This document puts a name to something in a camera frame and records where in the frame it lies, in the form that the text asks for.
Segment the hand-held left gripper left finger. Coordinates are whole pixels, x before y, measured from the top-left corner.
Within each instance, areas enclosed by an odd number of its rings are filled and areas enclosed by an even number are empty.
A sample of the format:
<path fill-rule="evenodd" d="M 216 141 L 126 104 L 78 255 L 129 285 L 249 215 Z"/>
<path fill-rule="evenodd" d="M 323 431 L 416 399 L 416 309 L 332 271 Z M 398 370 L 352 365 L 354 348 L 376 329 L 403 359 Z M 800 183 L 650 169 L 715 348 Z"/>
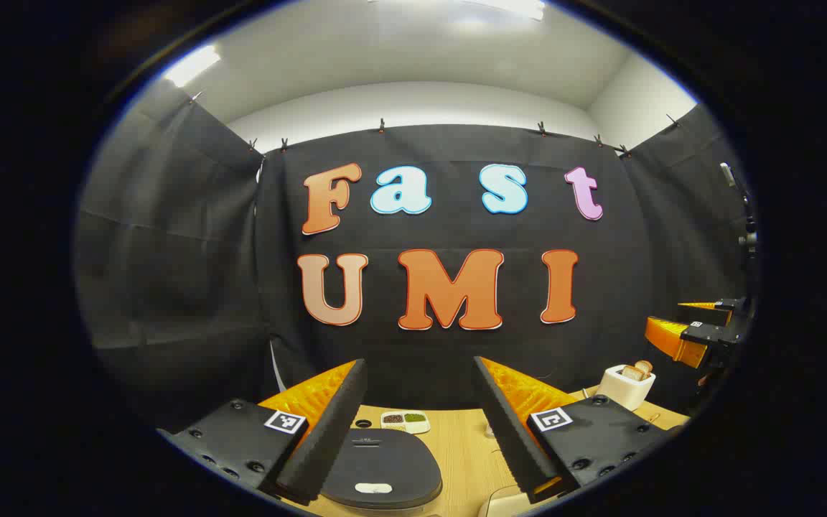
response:
<path fill-rule="evenodd" d="M 324 485 L 367 385 L 367 363 L 358 358 L 262 402 L 228 400 L 161 435 L 227 481 L 307 506 Z"/>

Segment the white toaster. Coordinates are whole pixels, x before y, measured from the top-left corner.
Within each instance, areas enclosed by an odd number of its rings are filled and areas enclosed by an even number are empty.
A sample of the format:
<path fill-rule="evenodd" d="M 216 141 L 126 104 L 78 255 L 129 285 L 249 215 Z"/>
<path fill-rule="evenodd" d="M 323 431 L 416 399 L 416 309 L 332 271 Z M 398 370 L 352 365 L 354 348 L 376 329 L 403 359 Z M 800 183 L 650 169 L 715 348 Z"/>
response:
<path fill-rule="evenodd" d="M 627 364 L 615 365 L 604 370 L 601 382 L 595 391 L 597 396 L 606 396 L 625 409 L 637 410 L 645 401 L 652 389 L 657 376 L 652 373 L 643 382 L 634 382 L 621 376 L 621 370 Z"/>

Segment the white divided bean dish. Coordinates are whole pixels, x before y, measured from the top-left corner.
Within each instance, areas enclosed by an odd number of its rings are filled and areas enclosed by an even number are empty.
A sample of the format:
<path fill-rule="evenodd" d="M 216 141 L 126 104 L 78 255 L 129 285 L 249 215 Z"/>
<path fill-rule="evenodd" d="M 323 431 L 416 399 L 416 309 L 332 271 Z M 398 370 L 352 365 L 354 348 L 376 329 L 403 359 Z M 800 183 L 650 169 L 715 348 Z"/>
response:
<path fill-rule="evenodd" d="M 391 410 L 380 415 L 382 429 L 411 434 L 427 433 L 432 429 L 426 413 L 420 410 Z"/>

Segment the dark grey rice cooker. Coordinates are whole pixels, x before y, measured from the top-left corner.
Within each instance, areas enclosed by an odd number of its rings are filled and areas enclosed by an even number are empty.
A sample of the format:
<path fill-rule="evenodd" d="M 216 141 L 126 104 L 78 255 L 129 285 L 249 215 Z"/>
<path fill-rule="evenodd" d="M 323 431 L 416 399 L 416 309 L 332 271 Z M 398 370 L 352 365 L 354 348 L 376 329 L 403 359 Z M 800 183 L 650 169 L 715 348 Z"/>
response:
<path fill-rule="evenodd" d="M 416 436 L 394 429 L 351 429 L 319 494 L 359 511 L 407 511 L 443 491 L 439 463 Z"/>

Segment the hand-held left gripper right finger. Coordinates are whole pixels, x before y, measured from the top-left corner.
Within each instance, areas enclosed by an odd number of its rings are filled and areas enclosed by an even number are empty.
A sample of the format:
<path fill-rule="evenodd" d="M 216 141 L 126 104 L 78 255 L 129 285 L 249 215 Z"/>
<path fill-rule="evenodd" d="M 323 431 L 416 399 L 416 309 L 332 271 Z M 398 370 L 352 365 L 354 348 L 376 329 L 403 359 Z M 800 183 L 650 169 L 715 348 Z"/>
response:
<path fill-rule="evenodd" d="M 614 477 L 687 422 L 646 400 L 625 409 L 595 395 L 599 385 L 571 395 L 485 357 L 472 364 L 480 408 L 531 503 Z"/>

